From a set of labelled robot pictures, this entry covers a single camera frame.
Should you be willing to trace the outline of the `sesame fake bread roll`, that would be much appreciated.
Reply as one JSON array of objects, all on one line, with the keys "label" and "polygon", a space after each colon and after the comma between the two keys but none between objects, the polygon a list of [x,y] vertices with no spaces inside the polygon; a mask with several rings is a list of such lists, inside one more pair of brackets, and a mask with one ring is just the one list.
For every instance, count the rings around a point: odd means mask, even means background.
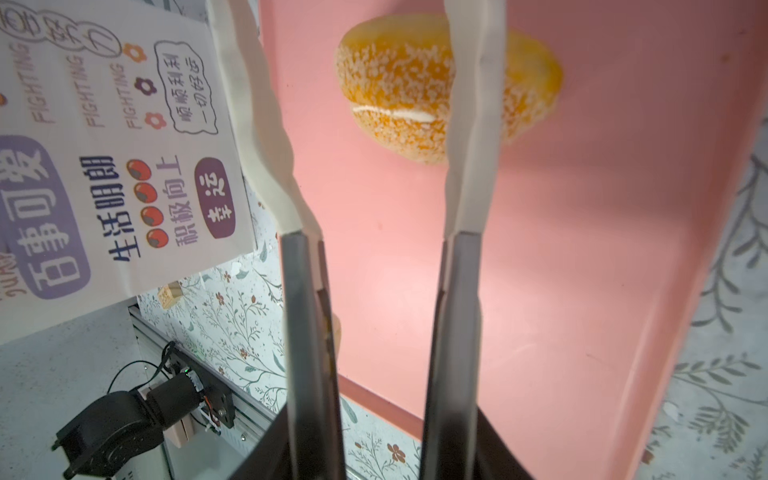
[{"label": "sesame fake bread roll", "polygon": [[[358,127],[382,147],[423,165],[444,164],[455,78],[443,14],[394,14],[351,28],[335,72]],[[564,72],[551,50],[507,34],[501,139],[512,143],[555,108]]]}]

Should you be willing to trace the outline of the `white printed paper bag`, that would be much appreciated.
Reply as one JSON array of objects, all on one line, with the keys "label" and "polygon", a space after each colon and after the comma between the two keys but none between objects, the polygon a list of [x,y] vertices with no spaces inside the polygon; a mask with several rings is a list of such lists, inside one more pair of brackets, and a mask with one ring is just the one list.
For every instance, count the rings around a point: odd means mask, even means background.
[{"label": "white printed paper bag", "polygon": [[249,252],[209,27],[139,1],[1,5],[1,339]]}]

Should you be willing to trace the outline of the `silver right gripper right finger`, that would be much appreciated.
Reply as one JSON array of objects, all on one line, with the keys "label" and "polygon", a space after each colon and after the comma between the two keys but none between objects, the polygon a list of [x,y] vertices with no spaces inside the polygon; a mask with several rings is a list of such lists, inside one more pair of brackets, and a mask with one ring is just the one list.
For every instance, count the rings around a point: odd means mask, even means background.
[{"label": "silver right gripper right finger", "polygon": [[483,233],[500,156],[507,47],[504,1],[447,1],[455,78],[438,300],[428,377],[422,479],[469,479],[477,438]]}]

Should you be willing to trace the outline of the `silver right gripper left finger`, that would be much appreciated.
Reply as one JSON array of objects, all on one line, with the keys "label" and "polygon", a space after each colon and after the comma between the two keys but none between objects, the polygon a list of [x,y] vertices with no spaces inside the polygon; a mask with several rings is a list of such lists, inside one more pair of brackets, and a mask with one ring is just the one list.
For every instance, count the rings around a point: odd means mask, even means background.
[{"label": "silver right gripper left finger", "polygon": [[296,479],[347,476],[333,314],[322,230],[294,176],[293,149],[251,5],[207,4],[244,178],[276,226],[282,290],[286,424]]}]

